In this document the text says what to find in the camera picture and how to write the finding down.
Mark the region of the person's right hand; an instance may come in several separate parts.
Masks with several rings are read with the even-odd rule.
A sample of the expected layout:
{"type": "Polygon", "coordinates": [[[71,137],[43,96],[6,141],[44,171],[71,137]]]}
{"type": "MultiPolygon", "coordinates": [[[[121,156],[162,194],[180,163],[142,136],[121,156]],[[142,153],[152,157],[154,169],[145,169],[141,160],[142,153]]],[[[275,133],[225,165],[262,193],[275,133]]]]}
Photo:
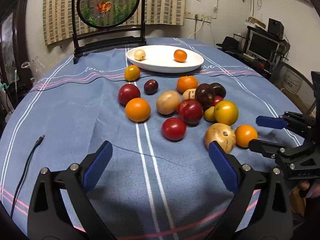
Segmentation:
{"type": "Polygon", "coordinates": [[[302,198],[317,198],[320,196],[319,180],[311,183],[309,181],[301,181],[298,184],[299,195],[302,198]]]}

